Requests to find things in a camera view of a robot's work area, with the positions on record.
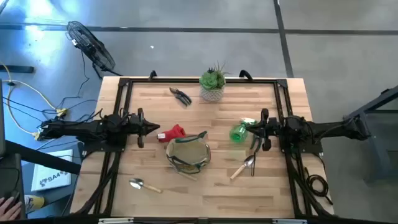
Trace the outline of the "black diagonal support beam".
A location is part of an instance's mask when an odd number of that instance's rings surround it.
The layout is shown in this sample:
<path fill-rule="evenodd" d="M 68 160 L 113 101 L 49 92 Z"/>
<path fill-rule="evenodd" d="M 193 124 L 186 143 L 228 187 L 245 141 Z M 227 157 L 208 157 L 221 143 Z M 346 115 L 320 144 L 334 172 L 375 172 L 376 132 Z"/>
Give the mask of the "black diagonal support beam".
<path fill-rule="evenodd" d="M 8 140 L 5 140 L 4 148 L 6 155 L 18 154 L 23 161 L 39 164 L 51 169 L 65 171 L 71 174 L 80 173 L 81 165 L 70 162 L 61 157 L 36 151 Z"/>

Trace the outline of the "succulent in grey pot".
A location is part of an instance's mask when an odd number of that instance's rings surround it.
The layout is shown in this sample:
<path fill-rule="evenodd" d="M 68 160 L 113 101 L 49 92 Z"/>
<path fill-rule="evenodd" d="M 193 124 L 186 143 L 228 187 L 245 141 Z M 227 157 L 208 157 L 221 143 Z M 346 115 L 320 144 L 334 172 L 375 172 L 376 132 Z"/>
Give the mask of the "succulent in grey pot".
<path fill-rule="evenodd" d="M 223 69 L 224 64 L 220 65 L 219 62 L 216 62 L 199 78 L 201 86 L 200 96 L 205 101 L 217 102 L 222 99 L 226 85 L 225 75 L 228 74 Z"/>

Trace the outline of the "beige green-trimmed gardening bag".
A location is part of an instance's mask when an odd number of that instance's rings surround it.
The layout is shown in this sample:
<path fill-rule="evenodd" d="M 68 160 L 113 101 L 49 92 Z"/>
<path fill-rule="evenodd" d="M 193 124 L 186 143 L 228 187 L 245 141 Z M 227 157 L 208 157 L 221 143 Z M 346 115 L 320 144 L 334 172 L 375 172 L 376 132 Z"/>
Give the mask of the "beige green-trimmed gardening bag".
<path fill-rule="evenodd" d="M 200 173 L 211 161 L 211 149 L 205 141 L 207 131 L 171 140 L 165 155 L 171 166 L 184 174 Z"/>

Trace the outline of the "yellow and white object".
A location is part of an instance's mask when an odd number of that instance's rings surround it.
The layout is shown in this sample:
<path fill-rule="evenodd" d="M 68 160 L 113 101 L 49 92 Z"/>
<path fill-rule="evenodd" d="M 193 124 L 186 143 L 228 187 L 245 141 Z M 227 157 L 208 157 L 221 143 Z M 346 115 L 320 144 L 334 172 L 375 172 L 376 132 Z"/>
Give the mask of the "yellow and white object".
<path fill-rule="evenodd" d="M 24 195 L 25 212 L 30 213 L 41 209 L 45 204 L 45 199 L 36 195 Z"/>

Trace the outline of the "red knit gardening gloves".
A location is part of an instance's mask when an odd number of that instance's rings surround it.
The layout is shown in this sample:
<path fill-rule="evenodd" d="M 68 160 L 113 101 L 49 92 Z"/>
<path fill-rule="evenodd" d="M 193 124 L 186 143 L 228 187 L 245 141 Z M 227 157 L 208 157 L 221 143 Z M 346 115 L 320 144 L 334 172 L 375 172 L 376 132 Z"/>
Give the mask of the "red knit gardening gloves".
<path fill-rule="evenodd" d="M 179 124 L 176 124 L 172 129 L 157 134 L 157 139 L 159 142 L 170 142 L 173 139 L 185 138 L 186 136 L 185 130 Z"/>

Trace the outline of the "white metal bracket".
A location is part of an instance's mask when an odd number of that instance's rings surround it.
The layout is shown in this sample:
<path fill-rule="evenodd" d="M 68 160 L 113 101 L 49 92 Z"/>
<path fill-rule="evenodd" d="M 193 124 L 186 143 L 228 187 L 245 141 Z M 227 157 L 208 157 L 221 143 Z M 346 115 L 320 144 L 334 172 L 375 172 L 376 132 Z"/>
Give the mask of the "white metal bracket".
<path fill-rule="evenodd" d="M 272 224 L 308 224 L 307 220 L 275 218 Z"/>
<path fill-rule="evenodd" d="M 100 218 L 98 224 L 128 224 L 134 223 L 134 218 L 132 217 L 122 217 L 122 218 Z"/>

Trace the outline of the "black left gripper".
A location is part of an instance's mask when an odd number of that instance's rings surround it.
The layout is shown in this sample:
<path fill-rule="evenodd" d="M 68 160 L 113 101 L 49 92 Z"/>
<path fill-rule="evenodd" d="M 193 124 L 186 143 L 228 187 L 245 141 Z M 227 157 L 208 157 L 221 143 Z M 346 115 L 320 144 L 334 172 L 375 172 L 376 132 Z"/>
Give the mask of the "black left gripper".
<path fill-rule="evenodd" d="M 151 123 L 149 121 L 145 121 L 145 124 L 146 133 L 151 133 L 160 128 L 159 124 Z M 142 108 L 138 108 L 137 113 L 133 113 L 128 116 L 126 132 L 128 134 L 136 134 L 137 145 L 139 148 L 144 147 L 144 112 Z"/>

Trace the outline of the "black equipment case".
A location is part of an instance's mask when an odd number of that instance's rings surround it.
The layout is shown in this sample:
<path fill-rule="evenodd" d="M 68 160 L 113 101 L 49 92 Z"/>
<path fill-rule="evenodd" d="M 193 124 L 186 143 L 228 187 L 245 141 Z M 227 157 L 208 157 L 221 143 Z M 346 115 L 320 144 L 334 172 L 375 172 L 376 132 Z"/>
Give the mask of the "black equipment case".
<path fill-rule="evenodd" d="M 18 154 L 7 151 L 5 127 L 4 127 L 4 100 L 2 97 L 2 80 L 0 79 L 0 221 L 13 207 L 20 204 L 16 220 L 25 220 L 25 203 L 23 196 L 21 159 Z"/>

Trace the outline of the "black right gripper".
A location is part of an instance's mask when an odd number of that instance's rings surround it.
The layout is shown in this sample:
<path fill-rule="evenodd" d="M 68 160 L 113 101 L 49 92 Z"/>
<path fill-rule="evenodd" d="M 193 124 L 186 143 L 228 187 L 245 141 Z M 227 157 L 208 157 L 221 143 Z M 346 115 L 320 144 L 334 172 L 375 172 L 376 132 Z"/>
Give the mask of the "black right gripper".
<path fill-rule="evenodd" d="M 269 151 L 272 146 L 272 143 L 271 143 L 271 140 L 269 139 L 269 137 L 270 136 L 277 137 L 279 135 L 280 123 L 278 122 L 277 118 L 269 117 L 269 110 L 264 108 L 261 110 L 261 124 L 263 125 L 263 127 L 262 127 L 263 137 L 262 138 L 264 140 L 264 142 L 262 143 L 262 150 Z M 260 128 L 261 128 L 261 126 L 258 124 L 250 125 L 250 126 L 247 126 L 247 132 L 252 133 L 254 136 L 261 137 L 260 132 L 256 131 Z"/>

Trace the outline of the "black floor bar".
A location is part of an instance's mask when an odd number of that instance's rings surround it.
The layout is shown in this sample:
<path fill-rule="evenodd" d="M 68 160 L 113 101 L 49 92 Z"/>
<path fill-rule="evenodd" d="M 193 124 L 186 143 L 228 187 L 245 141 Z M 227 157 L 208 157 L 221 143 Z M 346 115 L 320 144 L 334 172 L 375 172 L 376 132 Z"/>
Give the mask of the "black floor bar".
<path fill-rule="evenodd" d="M 0 65 L 0 72 L 10 73 L 34 73 L 34 67 L 31 66 L 19 66 L 19 65 Z"/>

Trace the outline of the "dark-handled pruning shears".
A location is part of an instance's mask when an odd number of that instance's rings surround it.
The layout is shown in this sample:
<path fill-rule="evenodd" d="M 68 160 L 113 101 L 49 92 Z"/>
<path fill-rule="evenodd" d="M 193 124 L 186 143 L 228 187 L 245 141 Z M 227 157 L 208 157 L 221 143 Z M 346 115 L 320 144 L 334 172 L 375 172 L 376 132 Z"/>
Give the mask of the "dark-handled pruning shears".
<path fill-rule="evenodd" d="M 180 100 L 185 106 L 189 106 L 192 103 L 191 98 L 185 94 L 184 92 L 180 91 L 177 88 L 169 88 L 170 92 L 176 97 L 176 99 Z"/>

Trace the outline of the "green spray bottle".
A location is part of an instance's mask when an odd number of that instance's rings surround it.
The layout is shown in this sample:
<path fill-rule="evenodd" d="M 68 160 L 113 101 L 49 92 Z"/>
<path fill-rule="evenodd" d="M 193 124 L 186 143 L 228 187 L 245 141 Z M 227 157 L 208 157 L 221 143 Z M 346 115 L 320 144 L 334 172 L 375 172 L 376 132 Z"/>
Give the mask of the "green spray bottle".
<path fill-rule="evenodd" d="M 256 124 L 257 121 L 252 118 L 241 118 L 238 125 L 235 125 L 229 132 L 229 138 L 233 142 L 241 143 L 244 142 L 248 136 L 246 128 L 250 125 Z"/>

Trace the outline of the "black floor fan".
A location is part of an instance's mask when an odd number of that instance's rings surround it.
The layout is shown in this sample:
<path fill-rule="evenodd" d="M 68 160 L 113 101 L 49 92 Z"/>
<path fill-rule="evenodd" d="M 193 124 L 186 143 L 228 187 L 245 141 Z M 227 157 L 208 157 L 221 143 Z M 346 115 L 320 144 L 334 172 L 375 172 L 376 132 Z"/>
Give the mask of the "black floor fan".
<path fill-rule="evenodd" d="M 104 43 L 96 38 L 95 35 L 81 22 L 70 21 L 67 24 L 67 32 L 73 45 L 80 49 L 92 62 L 92 67 L 99 79 L 103 79 L 99 70 L 109 72 L 117 76 L 122 76 L 114 71 L 116 62 L 106 49 Z"/>

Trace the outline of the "dark metal cart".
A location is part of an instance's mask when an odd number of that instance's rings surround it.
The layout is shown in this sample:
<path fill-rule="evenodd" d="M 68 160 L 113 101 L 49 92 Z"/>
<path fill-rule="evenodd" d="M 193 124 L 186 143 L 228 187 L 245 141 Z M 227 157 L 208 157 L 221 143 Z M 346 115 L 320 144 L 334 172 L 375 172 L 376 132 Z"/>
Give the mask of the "dark metal cart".
<path fill-rule="evenodd" d="M 398 180 L 398 85 L 346 117 L 359 118 L 369 133 L 374 168 L 367 181 Z"/>

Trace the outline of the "wooden-handled metal hand rake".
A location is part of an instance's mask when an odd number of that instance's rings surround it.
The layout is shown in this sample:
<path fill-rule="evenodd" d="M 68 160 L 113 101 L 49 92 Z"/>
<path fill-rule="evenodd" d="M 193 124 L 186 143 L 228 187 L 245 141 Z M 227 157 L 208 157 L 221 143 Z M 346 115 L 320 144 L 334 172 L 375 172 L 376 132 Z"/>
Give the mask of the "wooden-handled metal hand rake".
<path fill-rule="evenodd" d="M 148 189 L 148 190 L 152 190 L 152 191 L 154 191 L 154 192 L 157 192 L 157 193 L 159 193 L 159 194 L 162 193 L 162 190 L 160 190 L 160 189 L 158 189 L 158 188 L 156 188 L 156 187 L 153 187 L 153 186 L 151 186 L 151 185 L 145 184 L 144 181 L 143 181 L 142 179 L 131 178 L 131 179 L 129 180 L 129 183 L 130 183 L 130 185 L 131 185 L 132 187 L 134 187 L 135 189 L 145 188 L 145 189 Z"/>

